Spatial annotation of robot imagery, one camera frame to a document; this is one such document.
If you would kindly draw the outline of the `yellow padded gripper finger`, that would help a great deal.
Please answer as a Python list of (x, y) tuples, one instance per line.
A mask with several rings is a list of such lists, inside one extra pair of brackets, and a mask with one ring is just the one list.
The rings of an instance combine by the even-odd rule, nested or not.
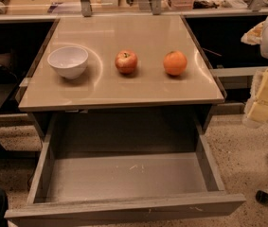
[(252, 79), (250, 98), (244, 108), (242, 123), (258, 128), (268, 121), (268, 68), (258, 70)]

